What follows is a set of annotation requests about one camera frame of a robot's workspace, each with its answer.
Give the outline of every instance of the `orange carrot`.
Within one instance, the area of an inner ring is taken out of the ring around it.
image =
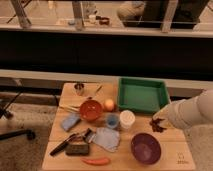
[[[110,159],[108,157],[101,157],[96,159],[89,159],[89,158],[81,158],[84,163],[91,164],[91,165],[106,165],[110,163]]]

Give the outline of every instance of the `handle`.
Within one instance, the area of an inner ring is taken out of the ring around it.
[[[70,135],[66,140],[64,140],[61,144],[59,144],[54,150],[52,150],[50,152],[51,156],[54,156],[55,154],[57,154],[58,152],[64,150],[66,148],[66,146],[69,144],[69,141],[72,141],[76,138],[77,134],[72,134]]]
[[[65,149],[65,147],[68,145],[69,143],[65,140],[63,141],[61,144],[59,144],[53,151],[50,152],[51,156],[54,156],[55,154],[57,154],[58,152],[62,151],[63,149]]]

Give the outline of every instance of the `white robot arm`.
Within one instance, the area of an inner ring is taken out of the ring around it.
[[[153,116],[160,119],[161,128],[188,129],[195,125],[213,123],[213,90],[199,96],[171,102]]]

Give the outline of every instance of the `red object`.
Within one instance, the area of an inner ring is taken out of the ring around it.
[[[80,106],[81,118],[89,122],[98,119],[102,113],[103,108],[96,100],[87,100]]]
[[[133,156],[142,164],[154,164],[161,156],[161,147],[155,137],[147,133],[135,135],[131,142]]]
[[[90,159],[90,158],[81,158],[84,163],[91,165],[106,165],[110,163],[110,159],[108,157]]]

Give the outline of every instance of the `small pot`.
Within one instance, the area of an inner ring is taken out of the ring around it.
[[[84,84],[83,83],[76,83],[74,85],[76,94],[82,96],[84,94]]]

